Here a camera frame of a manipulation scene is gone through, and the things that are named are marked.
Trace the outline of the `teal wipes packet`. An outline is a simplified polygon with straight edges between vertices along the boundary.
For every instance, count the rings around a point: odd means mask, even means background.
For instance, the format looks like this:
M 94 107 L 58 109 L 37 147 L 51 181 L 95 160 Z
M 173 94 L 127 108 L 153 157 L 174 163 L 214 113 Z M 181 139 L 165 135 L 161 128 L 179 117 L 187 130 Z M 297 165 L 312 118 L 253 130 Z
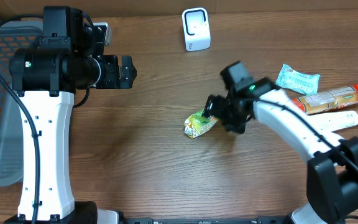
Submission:
M 312 95 L 318 92 L 319 74 L 305 74 L 297 72 L 289 65 L 283 64 L 275 84 L 302 95 Z

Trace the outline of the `orange spaghetti package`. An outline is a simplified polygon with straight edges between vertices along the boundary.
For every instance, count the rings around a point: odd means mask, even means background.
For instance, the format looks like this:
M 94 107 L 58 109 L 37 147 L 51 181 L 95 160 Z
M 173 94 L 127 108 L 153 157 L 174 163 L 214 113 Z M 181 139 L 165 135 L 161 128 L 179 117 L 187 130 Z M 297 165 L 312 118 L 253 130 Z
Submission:
M 306 114 L 338 110 L 358 104 L 358 84 L 292 99 Z

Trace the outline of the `green yellow snack packet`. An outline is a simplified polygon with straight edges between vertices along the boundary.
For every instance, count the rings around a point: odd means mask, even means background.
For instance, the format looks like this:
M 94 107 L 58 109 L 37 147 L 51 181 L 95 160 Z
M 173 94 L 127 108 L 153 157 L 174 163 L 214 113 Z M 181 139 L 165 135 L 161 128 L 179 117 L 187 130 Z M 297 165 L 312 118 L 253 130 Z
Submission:
M 199 110 L 189 116 L 184 122 L 184 133 L 191 139 L 197 138 L 208 132 L 218 121 L 218 118 L 203 116 L 204 110 Z

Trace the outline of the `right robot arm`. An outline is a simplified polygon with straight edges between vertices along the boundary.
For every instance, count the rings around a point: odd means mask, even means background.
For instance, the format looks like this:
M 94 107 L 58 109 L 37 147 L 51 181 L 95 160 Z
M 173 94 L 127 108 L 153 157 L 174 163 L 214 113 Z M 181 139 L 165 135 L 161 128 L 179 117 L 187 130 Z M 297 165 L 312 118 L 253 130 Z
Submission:
M 226 131 L 242 134 L 251 119 L 267 125 L 307 166 L 307 203 L 284 223 L 342 223 L 358 209 L 358 137 L 344 139 L 313 124 L 269 78 L 255 81 L 238 61 L 220 73 L 226 96 L 210 95 L 203 115 L 218 118 Z

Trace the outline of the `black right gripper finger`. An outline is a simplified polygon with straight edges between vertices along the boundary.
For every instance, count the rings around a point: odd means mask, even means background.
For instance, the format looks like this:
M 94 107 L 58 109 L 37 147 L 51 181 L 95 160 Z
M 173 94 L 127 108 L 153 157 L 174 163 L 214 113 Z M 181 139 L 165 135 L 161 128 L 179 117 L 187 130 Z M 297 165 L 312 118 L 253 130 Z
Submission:
M 209 95 L 202 116 L 220 118 L 226 107 L 226 99 L 221 95 Z
M 247 119 L 222 119 L 221 123 L 227 132 L 244 134 L 246 130 Z

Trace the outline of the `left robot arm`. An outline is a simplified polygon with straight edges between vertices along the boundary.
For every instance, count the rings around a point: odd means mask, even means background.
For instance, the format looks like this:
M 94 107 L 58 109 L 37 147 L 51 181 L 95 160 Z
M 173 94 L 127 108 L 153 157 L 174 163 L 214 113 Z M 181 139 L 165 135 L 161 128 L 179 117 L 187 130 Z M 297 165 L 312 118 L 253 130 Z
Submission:
M 105 55 L 109 26 L 83 11 L 47 6 L 36 47 L 17 50 L 9 63 L 22 102 L 24 175 L 20 204 L 9 223 L 112 223 L 121 212 L 74 199 L 69 172 L 70 121 L 77 90 L 130 89 L 132 58 Z

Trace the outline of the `white shampoo tube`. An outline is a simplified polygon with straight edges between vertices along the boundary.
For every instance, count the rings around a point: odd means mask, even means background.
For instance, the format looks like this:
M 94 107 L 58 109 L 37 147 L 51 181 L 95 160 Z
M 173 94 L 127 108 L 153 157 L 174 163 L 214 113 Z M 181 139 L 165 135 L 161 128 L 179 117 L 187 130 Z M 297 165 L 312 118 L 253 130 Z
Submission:
M 310 118 L 320 129 L 331 132 L 358 126 L 358 111 L 354 110 L 320 113 Z

